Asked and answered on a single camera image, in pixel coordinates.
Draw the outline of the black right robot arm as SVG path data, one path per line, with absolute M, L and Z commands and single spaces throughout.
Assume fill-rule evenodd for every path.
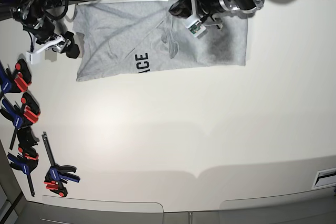
M 69 0 L 19 0 L 10 11 L 13 19 L 22 24 L 23 30 L 42 46 L 42 51 L 51 49 L 76 59 L 80 50 L 74 34 L 69 31 L 55 33 L 55 22 L 65 17 L 68 7 Z

